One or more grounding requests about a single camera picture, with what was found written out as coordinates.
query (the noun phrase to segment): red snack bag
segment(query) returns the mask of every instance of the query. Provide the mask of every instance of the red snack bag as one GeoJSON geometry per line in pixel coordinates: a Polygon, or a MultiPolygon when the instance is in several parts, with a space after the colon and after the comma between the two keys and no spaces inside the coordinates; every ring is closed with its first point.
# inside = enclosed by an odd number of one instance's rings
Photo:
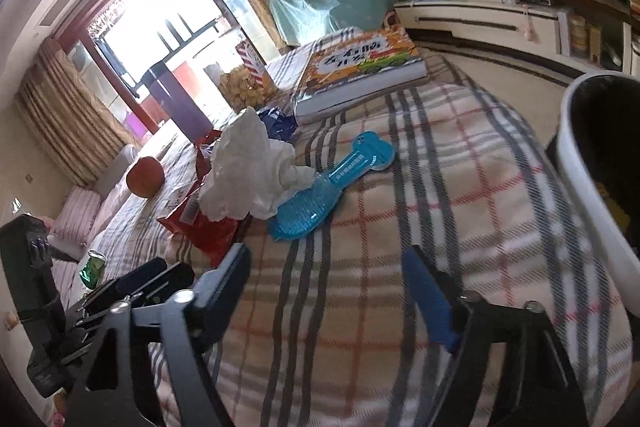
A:
{"type": "Polygon", "coordinates": [[[201,181],[194,182],[182,202],[167,216],[158,217],[167,230],[186,236],[194,247],[199,248],[217,267],[233,243],[238,221],[225,217],[221,221],[210,221],[200,211],[198,192],[201,181]]]}
{"type": "Polygon", "coordinates": [[[218,138],[222,136],[221,131],[216,131],[215,129],[211,131],[207,136],[198,140],[195,144],[196,146],[196,177],[202,181],[204,176],[209,174],[211,170],[211,145],[218,138]]]}

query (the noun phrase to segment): book cover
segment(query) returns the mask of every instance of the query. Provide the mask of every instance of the book cover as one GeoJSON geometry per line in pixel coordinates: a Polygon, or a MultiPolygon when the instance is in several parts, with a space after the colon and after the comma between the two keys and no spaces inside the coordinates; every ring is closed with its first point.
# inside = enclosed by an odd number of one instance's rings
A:
{"type": "Polygon", "coordinates": [[[299,101],[347,84],[366,83],[369,76],[419,60],[422,57],[404,28],[366,32],[311,56],[299,101]]]}

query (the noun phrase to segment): screw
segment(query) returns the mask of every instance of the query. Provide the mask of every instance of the screw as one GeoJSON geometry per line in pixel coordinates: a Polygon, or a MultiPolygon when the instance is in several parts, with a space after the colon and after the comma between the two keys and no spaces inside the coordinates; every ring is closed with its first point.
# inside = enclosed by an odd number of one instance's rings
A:
{"type": "Polygon", "coordinates": [[[129,303],[125,301],[118,301],[111,305],[111,313],[124,313],[129,309],[129,303]]]}
{"type": "Polygon", "coordinates": [[[482,296],[474,290],[464,290],[460,298],[467,302],[480,302],[482,300],[482,296]]]}
{"type": "Polygon", "coordinates": [[[192,290],[180,290],[174,294],[174,301],[180,302],[182,304],[186,302],[191,302],[195,298],[195,294],[192,290]]]}
{"type": "Polygon", "coordinates": [[[545,307],[538,301],[527,301],[524,304],[524,308],[533,313],[544,313],[545,307]]]}

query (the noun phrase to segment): teal plastic cover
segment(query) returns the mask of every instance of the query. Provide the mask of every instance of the teal plastic cover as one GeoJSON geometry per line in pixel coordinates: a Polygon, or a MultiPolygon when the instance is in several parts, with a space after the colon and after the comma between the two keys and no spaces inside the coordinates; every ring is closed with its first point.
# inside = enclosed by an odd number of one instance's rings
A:
{"type": "Polygon", "coordinates": [[[364,31],[382,26],[397,0],[268,0],[280,35],[301,46],[349,26],[364,31]]]}

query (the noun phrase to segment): drawer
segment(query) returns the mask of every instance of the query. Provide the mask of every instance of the drawer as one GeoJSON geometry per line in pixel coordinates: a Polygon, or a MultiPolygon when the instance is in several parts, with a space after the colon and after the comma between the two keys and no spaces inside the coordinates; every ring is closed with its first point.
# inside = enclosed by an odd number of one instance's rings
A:
{"type": "Polygon", "coordinates": [[[540,10],[531,10],[530,20],[538,37],[527,41],[529,27],[522,10],[489,7],[434,6],[397,7],[396,13],[405,28],[450,31],[454,37],[487,42],[533,54],[560,52],[558,18],[540,10]]]}

